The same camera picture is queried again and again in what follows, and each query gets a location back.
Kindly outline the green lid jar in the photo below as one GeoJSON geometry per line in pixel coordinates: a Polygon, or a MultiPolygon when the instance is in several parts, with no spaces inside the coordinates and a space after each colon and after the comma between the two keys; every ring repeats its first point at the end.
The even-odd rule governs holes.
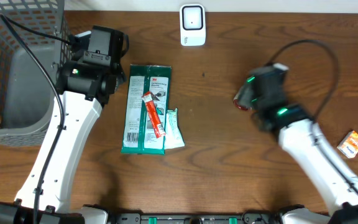
{"type": "Polygon", "coordinates": [[[239,100],[237,98],[233,99],[233,103],[234,103],[234,106],[240,110],[243,110],[243,111],[248,111],[249,108],[246,107],[246,106],[242,106],[239,104],[239,100]]]}

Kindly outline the orange red stick sachet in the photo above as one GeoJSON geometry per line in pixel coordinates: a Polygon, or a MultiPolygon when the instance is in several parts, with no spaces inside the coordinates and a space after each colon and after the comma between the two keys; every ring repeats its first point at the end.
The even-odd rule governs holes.
{"type": "Polygon", "coordinates": [[[150,91],[146,92],[142,96],[142,100],[145,103],[147,114],[150,118],[150,122],[152,124],[156,138],[163,137],[164,135],[166,135],[166,133],[162,126],[161,120],[158,116],[156,107],[154,105],[154,101],[152,99],[152,93],[150,91]]]}

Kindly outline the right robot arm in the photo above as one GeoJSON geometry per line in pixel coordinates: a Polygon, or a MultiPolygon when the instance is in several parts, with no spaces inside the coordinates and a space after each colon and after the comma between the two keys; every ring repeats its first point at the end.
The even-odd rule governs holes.
{"type": "Polygon", "coordinates": [[[283,82],[288,69],[279,63],[256,68],[239,90],[239,107],[254,110],[261,131],[298,163],[318,190],[328,215],[296,205],[281,209],[273,223],[358,223],[358,176],[346,165],[300,105],[288,103],[283,82]]]}

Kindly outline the orange small box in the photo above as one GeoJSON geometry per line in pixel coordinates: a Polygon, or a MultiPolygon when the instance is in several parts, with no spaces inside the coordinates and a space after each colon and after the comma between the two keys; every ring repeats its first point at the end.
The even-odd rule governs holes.
{"type": "Polygon", "coordinates": [[[355,158],[358,153],[358,133],[350,131],[337,146],[348,159],[355,158]]]}

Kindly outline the light teal wipes packet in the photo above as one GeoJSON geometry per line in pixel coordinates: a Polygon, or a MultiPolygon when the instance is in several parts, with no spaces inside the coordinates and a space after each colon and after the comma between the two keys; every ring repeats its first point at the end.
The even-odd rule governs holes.
{"type": "Polygon", "coordinates": [[[167,110],[164,149],[184,147],[185,142],[178,127],[178,110],[167,110]]]}

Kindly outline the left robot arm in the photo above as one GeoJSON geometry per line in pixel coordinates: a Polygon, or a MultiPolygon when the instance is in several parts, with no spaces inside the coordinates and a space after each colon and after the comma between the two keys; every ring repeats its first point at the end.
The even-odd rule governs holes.
{"type": "Polygon", "coordinates": [[[79,54],[58,69],[57,94],[34,166],[13,202],[0,202],[0,223],[114,223],[98,205],[70,209],[71,190],[86,140],[109,97],[126,81],[121,59],[129,37],[94,26],[75,36],[79,54]]]}

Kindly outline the green white package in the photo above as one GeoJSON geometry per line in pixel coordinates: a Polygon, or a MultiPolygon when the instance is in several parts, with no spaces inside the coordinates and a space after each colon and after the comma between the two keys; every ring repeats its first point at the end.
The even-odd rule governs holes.
{"type": "Polygon", "coordinates": [[[156,137],[142,96],[151,93],[158,117],[165,126],[171,76],[172,68],[169,66],[131,65],[123,154],[165,154],[165,138],[156,137]]]}

